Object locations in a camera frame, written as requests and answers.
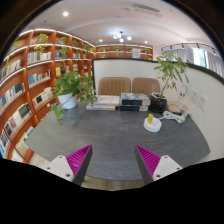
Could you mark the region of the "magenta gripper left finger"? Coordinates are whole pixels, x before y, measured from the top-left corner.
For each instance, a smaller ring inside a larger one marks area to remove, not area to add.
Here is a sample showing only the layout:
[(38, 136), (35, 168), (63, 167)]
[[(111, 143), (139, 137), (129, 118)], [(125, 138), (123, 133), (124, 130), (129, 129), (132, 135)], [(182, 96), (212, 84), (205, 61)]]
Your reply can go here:
[(92, 146), (87, 145), (68, 156), (57, 156), (45, 170), (81, 186), (92, 155)]

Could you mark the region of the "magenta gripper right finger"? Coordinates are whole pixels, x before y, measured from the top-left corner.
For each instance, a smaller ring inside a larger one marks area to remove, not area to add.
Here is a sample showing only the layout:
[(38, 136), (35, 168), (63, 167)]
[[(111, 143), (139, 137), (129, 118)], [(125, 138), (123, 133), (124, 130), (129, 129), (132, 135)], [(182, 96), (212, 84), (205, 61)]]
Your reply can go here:
[(145, 185), (182, 169), (168, 155), (159, 156), (139, 145), (135, 146), (135, 157)]

